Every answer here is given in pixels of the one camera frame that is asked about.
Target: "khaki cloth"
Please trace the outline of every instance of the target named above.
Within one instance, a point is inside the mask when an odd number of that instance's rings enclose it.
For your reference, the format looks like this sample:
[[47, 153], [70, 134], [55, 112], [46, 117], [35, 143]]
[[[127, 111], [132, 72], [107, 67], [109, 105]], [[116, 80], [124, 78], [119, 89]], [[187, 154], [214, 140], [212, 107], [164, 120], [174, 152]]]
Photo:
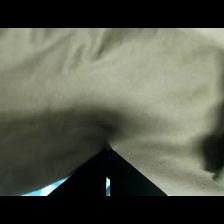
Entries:
[[0, 30], [0, 195], [105, 142], [168, 195], [224, 195], [224, 29]]

